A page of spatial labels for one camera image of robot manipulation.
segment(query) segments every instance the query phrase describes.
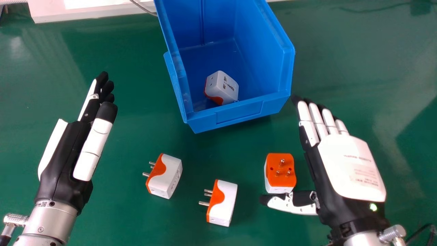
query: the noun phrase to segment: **green table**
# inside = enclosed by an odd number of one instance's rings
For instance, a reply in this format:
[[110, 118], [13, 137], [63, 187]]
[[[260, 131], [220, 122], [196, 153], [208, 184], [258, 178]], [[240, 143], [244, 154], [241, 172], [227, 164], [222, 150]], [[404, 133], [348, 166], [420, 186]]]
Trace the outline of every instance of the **green table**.
[[[330, 107], [369, 143], [390, 221], [410, 233], [435, 223], [437, 5], [271, 6], [296, 47], [293, 92]], [[327, 243], [329, 228], [317, 217], [258, 203], [269, 152], [292, 153], [297, 189], [312, 188], [290, 101], [279, 114], [196, 135], [182, 122], [155, 17], [35, 25], [25, 6], [9, 10], [0, 22], [0, 215], [30, 213], [39, 160], [57, 119], [76, 119], [92, 79], [105, 70], [115, 81], [119, 113], [69, 245]], [[149, 195], [141, 175], [162, 152], [184, 164], [171, 200]], [[197, 204], [215, 179], [239, 185], [229, 228], [207, 224]]]

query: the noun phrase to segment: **plug pin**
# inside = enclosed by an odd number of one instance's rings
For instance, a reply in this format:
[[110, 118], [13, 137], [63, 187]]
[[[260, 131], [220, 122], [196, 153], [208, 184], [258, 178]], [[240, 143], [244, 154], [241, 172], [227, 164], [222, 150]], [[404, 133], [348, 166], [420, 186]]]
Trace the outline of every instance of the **plug pin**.
[[209, 207], [209, 202], [199, 201], [199, 205]]

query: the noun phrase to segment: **blue storage box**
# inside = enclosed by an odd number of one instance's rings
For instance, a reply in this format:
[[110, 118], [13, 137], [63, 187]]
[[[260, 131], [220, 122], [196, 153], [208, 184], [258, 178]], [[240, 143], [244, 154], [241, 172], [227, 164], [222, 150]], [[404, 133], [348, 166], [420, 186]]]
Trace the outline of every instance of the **blue storage box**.
[[[182, 119], [195, 133], [274, 114], [291, 93], [295, 49], [266, 0], [155, 0], [164, 54]], [[222, 70], [239, 100], [218, 106], [203, 93]]]

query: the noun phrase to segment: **robotic arm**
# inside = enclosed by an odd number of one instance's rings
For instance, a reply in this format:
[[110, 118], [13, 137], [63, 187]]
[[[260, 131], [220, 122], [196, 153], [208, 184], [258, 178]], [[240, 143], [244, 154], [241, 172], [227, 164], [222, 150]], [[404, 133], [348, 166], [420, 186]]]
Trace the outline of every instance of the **robotic arm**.
[[323, 105], [297, 96], [292, 101], [316, 190], [293, 191], [283, 197], [263, 195], [261, 203], [290, 213], [318, 215], [331, 228], [332, 246], [404, 246], [405, 229], [390, 227], [385, 218], [386, 190], [367, 143], [351, 136]]
[[38, 166], [35, 207], [28, 217], [4, 217], [0, 246], [8, 245], [16, 227], [24, 230], [14, 246], [67, 244], [93, 191], [91, 177], [117, 115], [113, 89], [114, 83], [102, 72], [94, 79], [78, 120], [58, 120]]

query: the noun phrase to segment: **plug adapter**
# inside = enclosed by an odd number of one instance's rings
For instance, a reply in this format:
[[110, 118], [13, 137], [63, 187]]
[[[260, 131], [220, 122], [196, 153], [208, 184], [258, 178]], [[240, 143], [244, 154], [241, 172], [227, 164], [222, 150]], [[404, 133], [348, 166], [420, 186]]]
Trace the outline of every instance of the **plug adapter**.
[[206, 78], [203, 93], [218, 105], [226, 105], [238, 101], [238, 90], [237, 82], [219, 70]]
[[290, 193], [297, 182], [293, 156], [269, 153], [264, 164], [264, 182], [270, 194]]
[[229, 227], [234, 212], [238, 185], [216, 179], [212, 190], [204, 190], [204, 195], [211, 197], [210, 202], [199, 201], [207, 206], [206, 221], [208, 223]]
[[161, 154], [156, 162], [149, 162], [150, 173], [143, 172], [147, 177], [146, 188], [152, 195], [170, 199], [182, 175], [182, 161], [173, 156]]

